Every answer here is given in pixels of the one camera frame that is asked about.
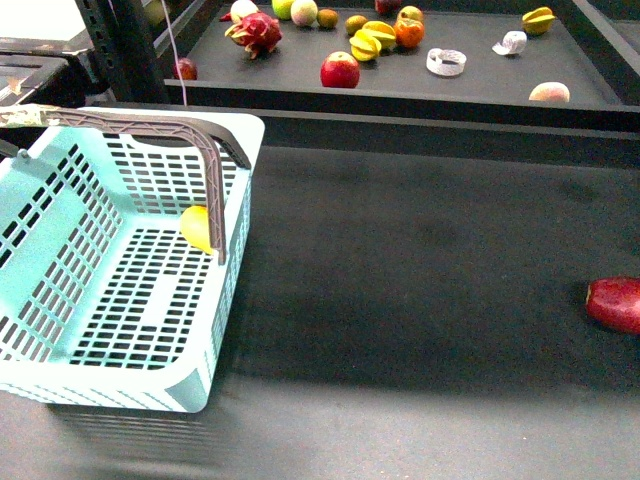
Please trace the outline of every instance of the fake fruit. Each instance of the fake fruit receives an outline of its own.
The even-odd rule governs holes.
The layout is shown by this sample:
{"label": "fake fruit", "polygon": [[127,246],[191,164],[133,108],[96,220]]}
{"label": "fake fruit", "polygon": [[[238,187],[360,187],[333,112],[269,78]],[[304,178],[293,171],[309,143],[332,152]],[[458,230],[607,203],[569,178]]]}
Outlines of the fake fruit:
{"label": "fake fruit", "polygon": [[377,38],[382,50],[391,48],[396,44],[396,32],[391,25],[379,20],[372,20],[362,26],[369,35]]}
{"label": "fake fruit", "polygon": [[318,16],[316,17],[316,21],[318,22],[320,28],[324,28],[327,30],[336,28],[339,19],[340,18],[338,17],[338,12],[329,8],[323,8],[322,10],[320,10],[318,12]]}
{"label": "fake fruit", "polygon": [[280,22],[262,12],[247,15],[224,35],[251,53],[251,60],[262,52],[273,52],[276,44],[282,39]]}
{"label": "fake fruit", "polygon": [[416,48],[424,38],[424,23],[410,18],[396,20],[393,29],[396,43],[404,48]]}
{"label": "fake fruit", "polygon": [[295,0],[291,5],[291,20],[299,27],[310,27],[318,16],[318,5],[313,0]]}
{"label": "fake fruit", "polygon": [[320,82],[323,87],[356,88],[360,81],[360,64],[347,52],[333,52],[322,62]]}
{"label": "fake fruit", "polygon": [[178,65],[173,64],[173,78],[178,77],[178,69],[180,69],[180,75],[183,80],[197,80],[198,79],[198,67],[193,60],[186,57],[178,59]]}
{"label": "fake fruit", "polygon": [[291,5],[294,0],[271,0],[273,13],[280,20],[291,20]]}
{"label": "fake fruit", "polygon": [[354,35],[368,21],[369,20],[367,20],[367,17],[364,15],[352,15],[347,18],[347,21],[344,22],[344,28],[347,30],[347,35]]}
{"label": "fake fruit", "polygon": [[192,247],[211,255],[213,249],[209,240],[209,215],[207,207],[194,205],[180,215],[180,233]]}
{"label": "fake fruit", "polygon": [[358,30],[349,39],[351,53],[360,62],[368,62],[380,56],[382,45],[377,38],[372,37],[366,30]]}
{"label": "fake fruit", "polygon": [[623,333],[640,334],[640,278],[618,276],[591,282],[587,314]]}
{"label": "fake fruit", "polygon": [[529,94],[529,100],[541,102],[568,102],[570,98],[569,89],[560,82],[541,83]]}
{"label": "fake fruit", "polygon": [[402,7],[400,12],[398,12],[398,20],[402,20],[404,18],[410,18],[411,20],[418,20],[419,22],[424,23],[424,13],[418,7],[407,6]]}
{"label": "fake fruit", "polygon": [[244,17],[252,13],[256,13],[258,7],[251,0],[236,0],[231,5],[231,21],[240,23]]}
{"label": "fake fruit", "polygon": [[522,16],[522,30],[531,36],[542,35],[556,19],[549,7],[540,7]]}
{"label": "fake fruit", "polygon": [[400,8],[402,0],[375,0],[375,9],[383,17],[391,16]]}

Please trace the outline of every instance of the yellow fruit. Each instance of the yellow fruit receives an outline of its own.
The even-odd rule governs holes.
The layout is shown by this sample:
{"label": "yellow fruit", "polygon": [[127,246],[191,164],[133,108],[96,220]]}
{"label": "yellow fruit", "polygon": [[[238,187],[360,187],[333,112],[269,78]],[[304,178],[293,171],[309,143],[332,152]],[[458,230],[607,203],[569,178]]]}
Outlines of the yellow fruit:
{"label": "yellow fruit", "polygon": [[410,18],[411,20],[418,20],[424,23],[424,13],[418,7],[403,7],[400,12],[398,12],[398,20],[403,18]]}
{"label": "yellow fruit", "polygon": [[354,35],[358,30],[362,28],[362,25],[369,20],[364,15],[353,15],[344,22],[344,27],[347,30],[348,35]]}
{"label": "yellow fruit", "polygon": [[207,207],[194,205],[180,216],[180,233],[189,245],[211,255],[213,249],[209,240],[209,215]]}
{"label": "yellow fruit", "polygon": [[379,20],[372,20],[362,26],[369,35],[380,42],[380,47],[384,50],[391,48],[396,43],[396,32],[391,25]]}
{"label": "yellow fruit", "polygon": [[368,62],[380,56],[382,45],[380,41],[371,36],[366,30],[358,30],[349,39],[351,53],[361,62]]}
{"label": "yellow fruit", "polygon": [[375,60],[380,56],[377,53],[365,52],[363,50],[360,50],[359,48],[354,47],[353,45],[351,46],[351,54],[359,62],[369,62],[371,60]]}
{"label": "yellow fruit", "polygon": [[553,12],[549,7],[536,8],[535,10],[529,13],[525,13],[522,17],[522,21],[526,22],[527,20],[531,20],[532,18],[542,17],[544,15],[553,15]]}
{"label": "yellow fruit", "polygon": [[556,19],[549,7],[540,7],[522,17],[522,29],[528,35],[542,35]]}

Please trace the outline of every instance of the white cable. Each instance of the white cable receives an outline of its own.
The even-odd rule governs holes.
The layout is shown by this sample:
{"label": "white cable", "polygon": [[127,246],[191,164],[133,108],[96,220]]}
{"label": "white cable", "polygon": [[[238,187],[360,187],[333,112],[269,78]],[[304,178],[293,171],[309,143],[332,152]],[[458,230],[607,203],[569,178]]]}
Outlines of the white cable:
{"label": "white cable", "polygon": [[160,0],[162,3],[162,9],[164,10],[164,18],[167,20],[167,30],[169,31],[169,38],[171,39],[171,47],[173,48],[173,61],[176,64],[176,71],[178,72],[178,81],[180,82],[180,86],[182,87],[182,103],[184,106],[187,106],[187,86],[184,84],[184,80],[182,78],[182,72],[180,71],[180,65],[178,65],[178,47],[176,47],[176,39],[173,38],[173,31],[171,30],[171,19],[169,18],[169,10],[167,9],[167,4],[164,3],[164,0]]}

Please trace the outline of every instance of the pink fruit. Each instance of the pink fruit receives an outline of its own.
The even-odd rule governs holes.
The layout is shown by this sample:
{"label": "pink fruit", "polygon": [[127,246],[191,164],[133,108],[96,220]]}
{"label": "pink fruit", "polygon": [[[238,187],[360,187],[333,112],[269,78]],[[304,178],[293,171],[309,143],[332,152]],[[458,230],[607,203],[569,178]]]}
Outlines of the pink fruit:
{"label": "pink fruit", "polygon": [[402,0],[375,0],[376,12],[384,17],[391,16],[400,8]]}
{"label": "pink fruit", "polygon": [[251,53],[251,60],[260,53],[271,53],[282,39],[280,22],[266,13],[256,12],[247,15],[240,23],[234,24],[225,32],[235,43]]}
{"label": "pink fruit", "polygon": [[531,91],[529,100],[542,102],[568,102],[571,95],[567,86],[560,82],[545,82]]}
{"label": "pink fruit", "polygon": [[589,285],[587,313],[603,325],[640,334],[640,278],[601,278]]}
{"label": "pink fruit", "polygon": [[323,87],[356,88],[360,64],[347,52],[333,52],[322,62],[320,81]]}

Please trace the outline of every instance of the red fruit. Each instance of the red fruit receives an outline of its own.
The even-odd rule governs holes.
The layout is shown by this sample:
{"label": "red fruit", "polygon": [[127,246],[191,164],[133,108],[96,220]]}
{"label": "red fruit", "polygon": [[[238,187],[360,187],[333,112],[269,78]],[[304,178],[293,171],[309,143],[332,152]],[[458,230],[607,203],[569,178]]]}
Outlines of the red fruit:
{"label": "red fruit", "polygon": [[251,53],[251,60],[261,52],[271,53],[282,39],[280,22],[266,13],[251,13],[225,32],[235,43]]}
{"label": "red fruit", "polygon": [[[180,67],[180,74],[183,80],[197,80],[198,79],[198,67],[188,58],[179,58],[178,67]],[[178,78],[178,69],[173,64],[173,78]]]}
{"label": "red fruit", "polygon": [[320,81],[323,87],[356,88],[360,64],[347,52],[333,52],[322,62]]}
{"label": "red fruit", "polygon": [[379,15],[388,17],[400,8],[402,0],[375,0],[376,12]]}
{"label": "red fruit", "polygon": [[640,278],[601,278],[589,285],[587,313],[623,333],[640,334]]}

